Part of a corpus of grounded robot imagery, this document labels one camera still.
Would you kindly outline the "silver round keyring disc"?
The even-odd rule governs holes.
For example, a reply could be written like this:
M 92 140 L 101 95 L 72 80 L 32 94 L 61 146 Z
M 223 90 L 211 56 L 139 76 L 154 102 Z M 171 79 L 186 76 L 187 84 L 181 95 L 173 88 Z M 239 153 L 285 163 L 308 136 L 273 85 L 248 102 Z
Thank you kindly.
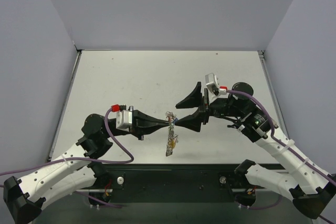
M 168 126 L 168 135 L 167 135 L 167 144 L 166 144 L 166 152 L 165 152 L 165 156 L 171 156 L 173 154 L 173 150 L 172 148 L 169 147 L 169 140 L 170 139 L 174 139 L 177 138 L 178 139 L 178 135 L 175 134 L 175 123 L 173 122 L 173 120 L 176 118 L 176 115 L 173 112 L 166 112 L 166 119 L 169 123 Z

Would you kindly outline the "yellow tagged key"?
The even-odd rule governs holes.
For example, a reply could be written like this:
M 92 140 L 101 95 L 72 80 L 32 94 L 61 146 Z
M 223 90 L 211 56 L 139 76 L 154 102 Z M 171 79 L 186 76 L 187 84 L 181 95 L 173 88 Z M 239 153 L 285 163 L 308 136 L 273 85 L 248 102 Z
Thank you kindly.
M 170 139 L 169 140 L 169 147 L 174 149 L 176 147 L 176 144 L 178 143 L 178 139 L 174 138 L 174 139 Z

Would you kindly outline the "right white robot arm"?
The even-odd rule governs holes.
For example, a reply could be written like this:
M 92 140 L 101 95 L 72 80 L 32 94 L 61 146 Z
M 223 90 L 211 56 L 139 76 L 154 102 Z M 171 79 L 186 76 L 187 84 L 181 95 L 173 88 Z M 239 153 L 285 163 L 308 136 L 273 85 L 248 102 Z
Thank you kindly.
M 201 87 L 198 82 L 194 90 L 176 104 L 177 109 L 197 110 L 175 124 L 199 132 L 211 116 L 231 121 L 230 128 L 264 149 L 286 170 L 282 175 L 247 159 L 234 170 L 241 184 L 269 189 L 289 199 L 304 216 L 320 218 L 335 196 L 335 175 L 318 167 L 295 146 L 294 140 L 285 135 L 253 97 L 251 85 L 238 82 L 228 89 L 208 84 L 204 91 Z

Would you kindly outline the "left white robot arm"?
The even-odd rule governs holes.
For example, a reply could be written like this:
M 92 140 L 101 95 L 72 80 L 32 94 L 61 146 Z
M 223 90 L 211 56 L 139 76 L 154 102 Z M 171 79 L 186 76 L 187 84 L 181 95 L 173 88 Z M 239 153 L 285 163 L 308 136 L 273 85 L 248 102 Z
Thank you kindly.
M 33 172 L 4 181 L 3 199 L 15 223 L 30 223 L 52 202 L 78 189 L 94 186 L 111 187 L 113 177 L 101 160 L 113 144 L 121 143 L 120 135 L 133 135 L 142 140 L 169 122 L 156 119 L 126 106 L 112 106 L 108 112 L 116 113 L 114 119 L 107 115 L 91 114 L 82 127 L 81 137 L 54 161 L 33 168 Z

